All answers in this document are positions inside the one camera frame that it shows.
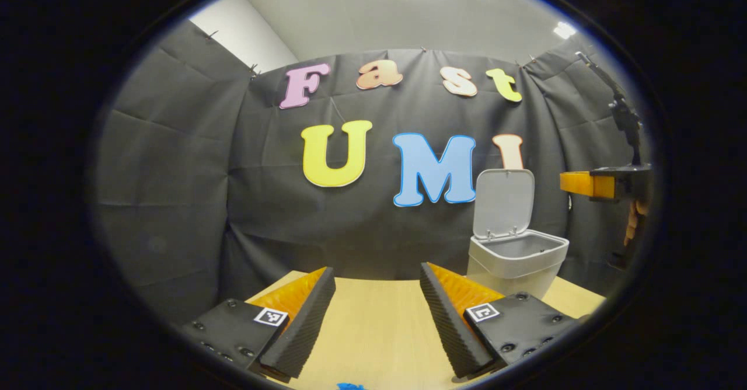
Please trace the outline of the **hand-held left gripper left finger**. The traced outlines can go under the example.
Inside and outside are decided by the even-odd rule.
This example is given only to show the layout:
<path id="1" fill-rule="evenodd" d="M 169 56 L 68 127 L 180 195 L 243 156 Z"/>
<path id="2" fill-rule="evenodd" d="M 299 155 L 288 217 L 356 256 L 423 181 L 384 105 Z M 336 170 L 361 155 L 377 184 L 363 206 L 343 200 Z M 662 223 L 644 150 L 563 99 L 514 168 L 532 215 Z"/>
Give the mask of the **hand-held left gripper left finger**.
<path id="1" fill-rule="evenodd" d="M 322 267 L 248 302 L 229 298 L 181 327 L 192 342 L 241 371 L 298 378 L 336 292 Z"/>

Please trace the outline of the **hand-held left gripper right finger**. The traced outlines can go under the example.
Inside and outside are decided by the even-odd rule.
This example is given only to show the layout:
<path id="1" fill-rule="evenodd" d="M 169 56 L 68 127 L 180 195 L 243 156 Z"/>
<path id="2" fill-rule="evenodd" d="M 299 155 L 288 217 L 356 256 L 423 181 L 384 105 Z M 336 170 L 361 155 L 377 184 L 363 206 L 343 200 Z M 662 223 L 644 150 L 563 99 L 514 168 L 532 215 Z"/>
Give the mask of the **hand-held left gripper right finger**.
<path id="1" fill-rule="evenodd" d="M 506 296 L 435 263 L 421 263 L 419 282 L 459 378 L 517 363 L 580 324 L 528 292 Z"/>

